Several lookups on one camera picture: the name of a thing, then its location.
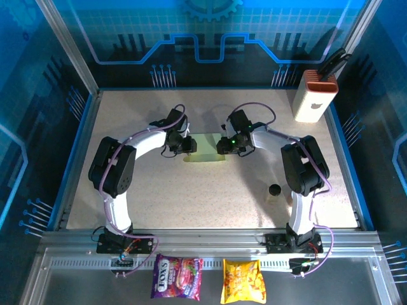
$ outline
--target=robotic arm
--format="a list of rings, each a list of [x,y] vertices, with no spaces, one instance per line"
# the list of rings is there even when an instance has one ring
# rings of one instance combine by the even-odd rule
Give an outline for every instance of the robotic arm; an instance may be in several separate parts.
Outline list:
[[[319,238],[310,219],[312,204],[310,193],[322,188],[324,181],[306,159],[298,143],[303,144],[325,178],[328,178],[329,169],[317,141],[311,136],[301,139],[291,138],[269,129],[264,123],[252,124],[243,110],[233,112],[222,128],[226,136],[217,143],[218,154],[247,156],[256,148],[271,151],[273,147],[280,145],[276,141],[277,138],[287,141],[287,144],[281,147],[281,155],[286,180],[292,190],[293,211],[286,226],[286,245],[292,252],[300,252],[307,248],[308,243]]]
[[[171,125],[181,115],[183,117],[175,126],[156,130]],[[122,233],[133,231],[132,221],[128,216],[126,193],[132,182],[135,160],[143,154],[163,146],[169,146],[169,150],[175,155],[197,151],[196,141],[187,135],[188,127],[187,116],[181,111],[172,109],[166,119],[149,124],[147,129],[151,131],[135,137],[123,146],[116,159],[113,160],[113,165],[103,183],[103,191],[109,202],[106,213],[109,213],[108,218],[111,218],[111,221],[106,221],[105,234],[110,235],[111,239],[118,239],[118,232],[112,225]],[[119,145],[119,141],[111,137],[105,137],[100,142],[88,173],[88,178],[93,182],[94,188],[99,188],[102,176]]]

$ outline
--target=blue panel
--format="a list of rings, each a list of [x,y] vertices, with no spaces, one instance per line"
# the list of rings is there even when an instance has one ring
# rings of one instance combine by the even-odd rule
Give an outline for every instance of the blue panel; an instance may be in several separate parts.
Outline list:
[[[56,0],[55,4],[99,86],[161,88],[150,72],[152,65],[163,63],[177,68],[178,87],[269,88],[279,64],[299,64],[300,74],[320,64],[333,46],[340,47],[364,1]],[[114,17],[107,12],[114,12]],[[89,21],[104,30],[93,34]],[[293,47],[297,33],[300,45]],[[199,44],[174,39],[197,34]],[[284,44],[288,34],[292,38]],[[218,35],[240,35],[244,40],[223,46],[216,44]],[[248,79],[253,69],[258,73]],[[221,81],[214,83],[218,75]],[[294,86],[300,81],[295,79]]]
[[[88,92],[35,1],[0,1],[0,33],[0,304],[18,304]]]

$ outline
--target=black tool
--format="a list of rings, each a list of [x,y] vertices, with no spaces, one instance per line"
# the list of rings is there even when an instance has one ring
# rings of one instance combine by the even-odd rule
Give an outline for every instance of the black tool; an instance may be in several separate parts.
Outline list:
[[[346,54],[344,48],[340,48],[325,60],[318,69],[317,74],[321,75],[320,81],[327,81],[328,77],[339,71],[349,60],[352,54]]]

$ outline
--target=white container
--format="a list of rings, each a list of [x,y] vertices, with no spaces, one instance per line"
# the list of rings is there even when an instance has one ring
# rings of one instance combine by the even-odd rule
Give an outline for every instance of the white container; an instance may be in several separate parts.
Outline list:
[[[316,70],[304,71],[292,106],[296,121],[318,122],[338,93],[338,83],[334,75],[327,81],[319,81],[320,78]]]

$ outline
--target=table surface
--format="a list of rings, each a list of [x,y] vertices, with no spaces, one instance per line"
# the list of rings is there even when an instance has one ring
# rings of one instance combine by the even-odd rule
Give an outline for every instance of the table surface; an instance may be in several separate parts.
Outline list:
[[[295,91],[284,90],[156,90],[105,91],[67,223],[68,229],[91,229],[105,223],[103,202],[88,180],[88,171],[105,136],[123,139],[145,129],[149,122],[166,118],[178,103],[186,106],[191,133],[220,133],[221,124],[238,105],[262,102],[277,113],[272,125],[278,131],[317,139],[330,170],[333,191],[315,199],[315,219],[330,227],[356,227],[352,206],[325,119],[298,123],[290,108]],[[267,109],[244,108],[253,122],[267,122]],[[282,143],[272,152],[256,150],[245,158],[191,163],[183,156],[166,159],[155,149],[140,157],[127,193],[134,228],[256,228],[285,227],[291,214],[290,190],[280,155]],[[268,186],[277,183],[282,194],[270,201]]]

